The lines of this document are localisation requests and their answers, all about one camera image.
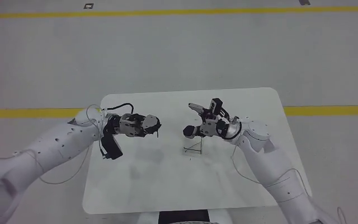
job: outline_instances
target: cable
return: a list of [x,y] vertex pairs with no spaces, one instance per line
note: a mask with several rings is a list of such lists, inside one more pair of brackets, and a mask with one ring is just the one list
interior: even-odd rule
[[340,220],[340,223],[341,224],[347,224],[347,220],[346,220],[346,216],[345,216],[345,213],[343,212],[343,209],[341,207],[337,207],[337,215],[338,215],[338,219]]
[[[88,117],[88,109],[91,106],[96,106],[98,109],[101,110],[102,113],[102,119],[101,119],[101,129],[98,127],[98,125],[96,123],[94,123],[89,117]],[[103,121],[105,119],[105,115],[104,115],[104,109],[102,109],[100,106],[98,106],[97,104],[91,104],[90,106],[87,107],[86,109],[86,117],[89,120],[89,122],[91,122],[98,130],[98,146],[100,148],[100,151],[102,152],[102,148],[101,148],[101,135],[102,135],[102,131],[103,131]]]
[[[97,108],[99,108],[99,109],[101,110],[101,113],[102,113],[101,129],[98,127],[98,125],[97,125],[96,123],[94,123],[94,122],[88,117],[88,109],[89,109],[91,106],[96,106]],[[103,120],[104,120],[104,114],[103,114],[103,113],[104,113],[104,110],[102,110],[101,107],[98,106],[98,105],[96,105],[96,104],[92,104],[92,105],[88,106],[87,109],[86,109],[86,117],[87,117],[88,121],[91,122],[91,123],[97,128],[97,130],[98,130],[98,145],[99,145],[100,149],[101,149],[100,139],[101,139],[101,132],[102,132],[102,130],[103,130]],[[31,154],[29,154],[27,151],[32,151],[32,152],[34,153],[34,156],[32,156]],[[51,184],[51,185],[58,185],[58,184],[63,184],[63,183],[68,182],[69,180],[71,180],[72,178],[74,178],[74,177],[79,173],[79,171],[81,170],[81,168],[82,168],[82,166],[83,166],[83,164],[84,164],[84,162],[85,162],[85,160],[86,160],[86,158],[87,158],[87,155],[88,155],[88,152],[89,152],[89,151],[90,151],[90,147],[87,148],[86,154],[85,154],[85,156],[84,156],[84,158],[83,158],[83,161],[82,161],[81,165],[79,166],[78,170],[77,170],[70,178],[68,178],[67,180],[64,180],[64,181],[61,181],[61,182],[57,182],[57,183],[52,183],[52,182],[48,182],[48,181],[44,180],[41,176],[39,176],[39,179],[40,179],[43,183],[45,183],[45,184]],[[43,170],[43,172],[45,172],[44,168],[43,168],[43,167],[41,166],[41,164],[38,162],[38,160],[37,160],[37,153],[36,153],[34,150],[28,149],[28,150],[25,150],[25,151],[23,151],[23,152],[26,152],[26,153],[29,154],[31,157],[33,157],[33,158],[35,159],[36,164],[40,165],[40,167],[41,167],[41,169]]]
[[[241,122],[239,122],[239,124],[240,124],[240,128],[239,128],[239,131],[234,135],[234,136],[232,136],[232,137],[230,137],[230,138],[225,138],[224,136],[222,136],[221,134],[220,134],[220,138],[222,138],[222,139],[224,139],[224,140],[233,140],[234,138],[236,138],[240,133],[241,133],[241,129],[242,129],[242,123]],[[216,132],[219,134],[219,132],[218,132],[218,126],[216,125],[215,126],[215,130],[216,130]]]
[[[238,142],[239,142],[239,140],[237,140],[237,142],[236,142],[236,144],[235,144],[235,147],[234,147],[234,152],[233,152],[233,154],[231,155],[231,160],[233,161],[233,165],[234,165],[234,167],[235,167],[236,172],[237,172],[241,177],[243,177],[243,178],[245,178],[245,179],[247,179],[247,180],[249,180],[249,181],[252,181],[252,182],[254,182],[254,183],[256,183],[256,184],[262,185],[260,182],[255,181],[255,180],[252,180],[252,179],[250,179],[250,178],[248,178],[248,177],[242,175],[242,174],[239,172],[239,170],[236,168],[236,165],[235,165],[235,162],[234,162],[234,154],[235,154],[235,151],[236,151],[237,143],[238,143]],[[300,179],[301,179],[301,182],[302,182],[304,191],[306,192],[307,196],[310,197],[309,194],[308,194],[308,192],[307,192],[307,188],[306,188],[306,186],[305,186],[305,184],[304,184],[304,182],[303,182],[303,178],[302,178],[302,176],[301,176],[301,173],[300,173],[300,171],[298,171],[296,168],[290,168],[290,169],[286,170],[282,175],[280,175],[280,176],[279,176],[275,181],[273,181],[271,184],[274,184],[275,182],[277,182],[281,177],[283,177],[287,172],[289,172],[289,171],[291,171],[291,170],[294,170],[294,171],[297,172],[297,174],[299,175],[299,177],[300,177]],[[347,224],[347,220],[346,220],[345,213],[343,212],[343,209],[342,209],[341,207],[337,207],[337,215],[338,215],[338,219],[339,219],[339,221],[340,221],[340,224]]]
[[131,103],[129,103],[129,102],[126,102],[126,103],[124,103],[124,104],[121,104],[121,105],[119,105],[119,106],[115,106],[115,107],[113,107],[113,108],[107,108],[107,110],[115,110],[115,109],[118,109],[118,108],[121,108],[122,106],[130,106],[131,108],[132,108],[132,110],[131,110],[131,114],[133,113],[133,111],[134,111],[134,106],[133,106],[133,104],[131,104]]
[[13,157],[15,157],[15,156],[10,156],[10,157],[0,157],[0,160],[6,160],[6,159],[8,159],[8,158],[13,158]]
[[68,182],[70,179],[74,178],[74,177],[78,174],[78,172],[81,170],[81,168],[82,168],[82,166],[83,166],[83,164],[84,164],[84,162],[85,162],[85,160],[86,160],[86,157],[87,157],[89,151],[90,151],[90,148],[88,147],[88,148],[87,148],[87,152],[86,152],[86,154],[85,154],[85,156],[84,156],[84,158],[83,158],[83,161],[82,161],[81,165],[79,166],[78,170],[77,170],[70,178],[68,178],[67,180],[64,180],[64,181],[61,181],[61,182],[58,182],[58,183],[52,183],[52,182],[48,182],[48,181],[44,180],[41,176],[39,176],[39,179],[40,179],[42,182],[44,182],[45,184],[52,184],[52,185],[63,184],[63,183]]

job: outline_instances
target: concrete floor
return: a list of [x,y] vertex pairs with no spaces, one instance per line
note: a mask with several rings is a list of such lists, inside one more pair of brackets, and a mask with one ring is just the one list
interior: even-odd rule
[[[94,10],[298,7],[298,0],[93,1]],[[0,13],[81,11],[84,1],[4,0]],[[357,1],[311,0],[314,6]],[[358,105],[357,13],[0,19],[0,108],[78,108],[107,94],[273,87],[284,105]],[[0,156],[66,119],[0,119]],[[313,198],[358,219],[355,116],[289,117]],[[80,155],[46,174],[62,180]],[[135,223],[88,215],[84,169],[36,181],[9,223]],[[235,223],[285,223],[277,207],[230,209]]]

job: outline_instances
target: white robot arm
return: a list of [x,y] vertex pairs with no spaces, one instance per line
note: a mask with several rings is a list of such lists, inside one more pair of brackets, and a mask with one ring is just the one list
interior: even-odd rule
[[95,108],[81,111],[73,120],[59,124],[33,141],[15,156],[0,160],[0,224],[6,223],[25,190],[42,174],[76,157],[94,141],[101,141],[103,158],[112,160],[123,153],[116,134],[144,137],[157,132],[161,124],[153,115],[104,114]]
[[197,127],[187,126],[183,130],[184,136],[218,136],[238,146],[257,183],[262,184],[273,196],[289,224],[338,224],[306,194],[284,150],[271,142],[267,125],[249,120],[248,117],[243,120],[230,118],[222,104],[218,98],[212,99],[210,109],[189,104],[201,116],[202,124]]

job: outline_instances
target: floor marking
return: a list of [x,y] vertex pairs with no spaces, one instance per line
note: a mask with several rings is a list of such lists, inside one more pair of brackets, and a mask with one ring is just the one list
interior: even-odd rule
[[289,8],[208,8],[193,10],[146,10],[146,11],[92,11],[92,12],[40,12],[0,13],[0,18],[50,18],[50,17],[124,17],[169,15],[215,15],[255,13],[320,13],[358,12],[358,6],[289,7]]
[[[73,118],[83,108],[0,109],[0,118]],[[286,116],[355,116],[358,106],[284,106]]]

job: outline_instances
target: small metal stand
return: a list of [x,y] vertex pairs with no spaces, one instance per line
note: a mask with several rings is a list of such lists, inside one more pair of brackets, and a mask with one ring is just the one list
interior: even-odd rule
[[[193,149],[193,147],[197,146],[198,144],[200,144],[200,150]],[[188,155],[202,155],[202,138],[200,142],[193,144],[189,148],[183,147],[183,153]]]

